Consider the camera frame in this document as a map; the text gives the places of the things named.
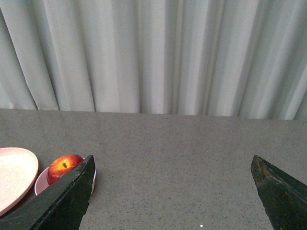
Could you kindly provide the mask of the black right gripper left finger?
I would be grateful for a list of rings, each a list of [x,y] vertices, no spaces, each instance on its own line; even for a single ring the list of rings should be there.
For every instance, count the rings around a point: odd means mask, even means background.
[[[92,155],[0,221],[2,230],[77,230],[86,214],[95,173]]]

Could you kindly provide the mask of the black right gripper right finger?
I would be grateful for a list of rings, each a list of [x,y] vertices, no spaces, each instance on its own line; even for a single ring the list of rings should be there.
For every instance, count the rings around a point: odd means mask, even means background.
[[[273,229],[305,230],[307,186],[257,155],[251,173]]]

